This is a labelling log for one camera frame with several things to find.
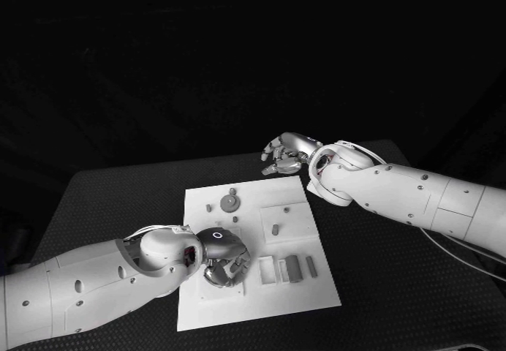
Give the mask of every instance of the small metal part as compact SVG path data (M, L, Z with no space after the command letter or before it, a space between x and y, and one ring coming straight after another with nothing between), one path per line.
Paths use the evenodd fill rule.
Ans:
M219 202L219 206L227 213L232 213L238 210L241 205L241 201L238 196L228 194L224 196L222 201Z
M303 279L303 272L300 270L299 257L293 254L286 257L284 262L287 264L290 282L291 283L302 282L304 279Z
M306 262L309 263L309 271L312 273L312 277L316 278L319 276L319 274L316 272L314 262L313 262L313 257L312 256L306 257Z

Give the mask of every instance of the white board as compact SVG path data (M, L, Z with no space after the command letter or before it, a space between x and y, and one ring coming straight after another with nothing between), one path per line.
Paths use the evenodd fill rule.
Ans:
M231 214L219 207L229 188L237 189L241 199L240 209ZM289 213L283 212L284 207L290 207ZM205 266L201 267L179 288L178 331L340 306L299 176L188 189L183 224L198 233L215 227L216 222L241 236L252 256L250 272L238 287L219 289L205 281ZM280 235L274 238L268 236L273 222L280 225ZM299 256L304 280L281 284L278 260L291 254ZM267 256L273 256L277 283L263 286L258 257ZM309 271L307 256L313 258L316 278Z

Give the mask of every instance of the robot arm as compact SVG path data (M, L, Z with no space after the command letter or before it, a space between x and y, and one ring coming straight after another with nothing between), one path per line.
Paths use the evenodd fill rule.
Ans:
M294 152L300 145L291 142L294 138L304 138L304 145L307 140L313 143L313 149L302 151L303 156L310 155L307 161L299 161L309 164L309 191L327 202L348 206L355 200L366 211L444 233L506 257L505 190L401 165L375 166L349 143L323 146L296 133L277 138L284 152ZM265 148L263 160L276 144L271 142L274 148ZM284 173L280 160L276 161L264 174Z
M240 237L222 228L195 235L189 227L157 226L141 239L82 246L0 277L0 350L100 327L175 292L206 261L235 258L232 279L206 269L218 287L238 284L248 271Z

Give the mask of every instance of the hole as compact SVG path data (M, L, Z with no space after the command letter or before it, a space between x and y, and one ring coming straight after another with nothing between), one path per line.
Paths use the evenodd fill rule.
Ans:
M85 290L85 284L82 284L81 280L77 280L74 287L77 288L77 292L82 293L82 291Z
M127 278L127 271L124 270L124 268L121 266L118 267L118 276L121 279Z

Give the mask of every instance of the black table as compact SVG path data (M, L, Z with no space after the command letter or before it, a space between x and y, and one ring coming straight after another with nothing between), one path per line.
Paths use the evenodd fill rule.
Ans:
M361 145L408 165L391 141ZM78 173L33 264L150 224L183 224L185 189L283 177L264 177L265 165L260 154L244 154ZM417 228L355 203L340 208L312 193L307 198L340 307L178 333L176 292L95 330L19 350L437 350L463 344L506 350L506 300L492 279ZM459 245L446 246L479 264Z

